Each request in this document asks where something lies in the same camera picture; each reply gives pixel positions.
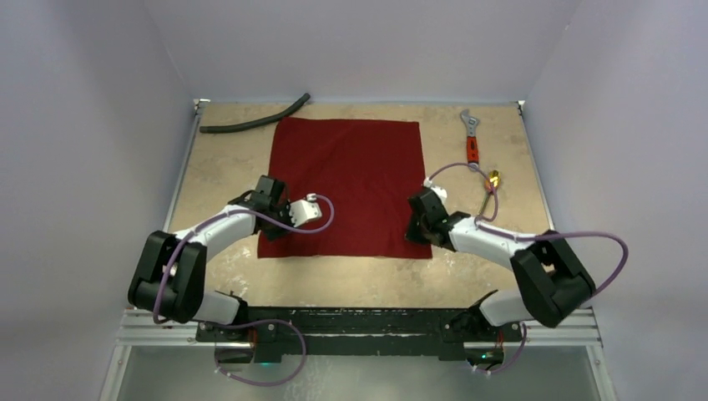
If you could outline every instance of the beige table surface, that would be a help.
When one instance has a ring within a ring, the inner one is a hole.
[[[274,114],[282,104],[210,104],[202,125],[237,124]],[[468,106],[480,119],[481,165],[502,174],[495,225],[542,232],[549,223],[523,123],[514,106]],[[296,114],[307,119],[418,121],[427,174],[465,160],[467,106],[395,104],[308,104]],[[197,134],[170,229],[194,225],[255,187],[268,173],[275,125],[227,135]],[[475,214],[483,180],[455,167],[436,180],[448,190],[449,212]],[[207,266],[206,286],[233,291],[251,305],[318,307],[468,307],[494,288],[515,287],[513,274],[492,262],[433,248],[430,260],[315,256],[258,259],[256,236],[237,241]]]

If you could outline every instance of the gray wall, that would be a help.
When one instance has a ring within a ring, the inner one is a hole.
[[[0,9],[0,388],[96,399],[190,97],[139,0]]]
[[[146,0],[196,97],[525,99],[579,0]]]
[[[629,243],[596,300],[622,400],[708,390],[707,18],[706,2],[584,0],[524,111],[559,228]],[[613,246],[575,244],[609,274]]]

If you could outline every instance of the wrench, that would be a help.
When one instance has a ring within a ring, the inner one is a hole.
[[[469,115],[469,109],[465,109],[460,113],[460,119],[462,119],[465,128],[467,128],[467,164],[470,166],[470,170],[473,167],[479,168],[479,148],[477,147],[477,133],[475,132],[479,125],[479,120]]]

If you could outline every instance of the black hose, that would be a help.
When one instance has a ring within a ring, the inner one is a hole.
[[[307,100],[310,99],[310,94],[303,94],[295,103],[291,104],[290,107],[281,111],[278,114],[273,114],[268,117],[263,117],[262,119],[254,119],[253,121],[248,121],[240,124],[233,125],[214,125],[209,127],[200,127],[200,133],[202,134],[230,134],[233,132],[246,131],[247,129],[254,129],[262,127],[263,125],[277,123],[278,121],[284,119],[285,117],[292,115],[302,106],[305,105]]]

